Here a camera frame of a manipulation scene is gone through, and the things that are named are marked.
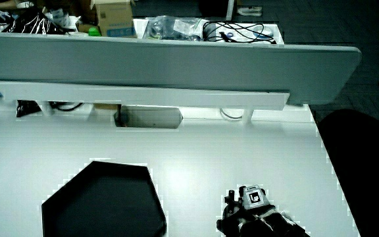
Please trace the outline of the person's right hand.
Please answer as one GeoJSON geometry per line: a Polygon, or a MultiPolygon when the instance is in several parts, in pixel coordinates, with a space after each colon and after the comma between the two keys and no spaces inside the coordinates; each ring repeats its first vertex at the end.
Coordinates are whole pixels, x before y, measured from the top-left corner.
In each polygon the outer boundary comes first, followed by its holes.
{"type": "Polygon", "coordinates": [[[290,237],[302,236],[296,224],[286,220],[276,207],[269,202],[266,192],[258,185],[241,186],[229,190],[224,197],[226,207],[222,218],[216,221],[216,228],[225,236],[264,236],[290,237]]]}

